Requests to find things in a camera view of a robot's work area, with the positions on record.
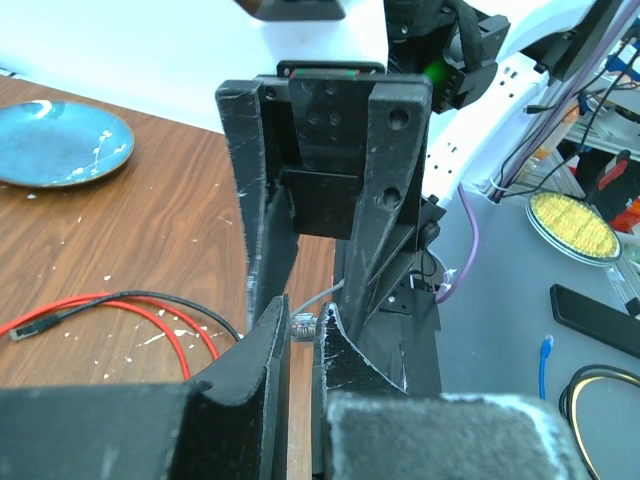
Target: black rectangular device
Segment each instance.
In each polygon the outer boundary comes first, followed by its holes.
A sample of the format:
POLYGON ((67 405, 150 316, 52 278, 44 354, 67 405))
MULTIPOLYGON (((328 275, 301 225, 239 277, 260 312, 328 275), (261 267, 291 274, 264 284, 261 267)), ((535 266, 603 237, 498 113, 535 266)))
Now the black rectangular device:
POLYGON ((553 285, 556 322, 640 358, 640 320, 562 285, 553 285))

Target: green light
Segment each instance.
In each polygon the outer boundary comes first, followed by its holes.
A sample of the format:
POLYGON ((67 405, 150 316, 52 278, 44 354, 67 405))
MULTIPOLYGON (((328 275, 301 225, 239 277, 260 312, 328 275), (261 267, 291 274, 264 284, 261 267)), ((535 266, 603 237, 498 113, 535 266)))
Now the green light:
POLYGON ((448 65, 444 59, 440 58, 424 69, 424 74, 428 76, 435 87, 447 79, 448 65))

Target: gray surface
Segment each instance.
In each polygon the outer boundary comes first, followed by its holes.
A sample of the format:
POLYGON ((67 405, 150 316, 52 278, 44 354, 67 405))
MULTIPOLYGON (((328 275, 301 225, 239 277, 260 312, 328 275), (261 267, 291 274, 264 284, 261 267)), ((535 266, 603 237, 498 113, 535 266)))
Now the gray surface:
MULTIPOLYGON (((557 405, 577 369, 604 363, 640 373, 640 361, 555 322, 549 288, 558 283, 614 308, 623 302, 607 269, 583 265, 538 235, 526 218, 527 199, 496 206, 469 194, 480 227, 480 248, 469 276, 440 306, 437 334, 445 392, 538 395, 540 345, 555 343, 547 360, 547 399, 557 405)), ((471 245, 459 199, 447 207, 432 251, 448 268, 462 268, 471 245)), ((640 392, 621 382, 590 384, 580 396, 578 419, 585 444, 603 479, 640 477, 640 392)))

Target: wood grain surface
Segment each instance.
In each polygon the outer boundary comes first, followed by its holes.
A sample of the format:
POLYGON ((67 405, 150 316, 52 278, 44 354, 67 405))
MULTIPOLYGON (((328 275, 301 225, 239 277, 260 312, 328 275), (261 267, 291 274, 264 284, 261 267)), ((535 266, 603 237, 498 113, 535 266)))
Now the wood grain surface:
MULTIPOLYGON (((0 77, 0 105, 36 99, 101 106, 130 125, 136 144, 125 168, 91 185, 0 185, 1 321, 63 297, 144 289, 208 306, 244 333, 244 245, 224 137, 0 77)), ((287 287, 292 306, 331 284, 334 242, 305 237, 300 247, 287 287)), ((214 323, 194 318, 221 352, 232 346, 214 323)), ((21 342, 0 339, 0 385, 181 381, 167 339, 145 344, 158 333, 145 319, 103 307, 21 342)), ((191 332, 179 340, 192 374, 211 362, 191 332)), ((308 479, 312 350, 292 352, 289 478, 308 479)))

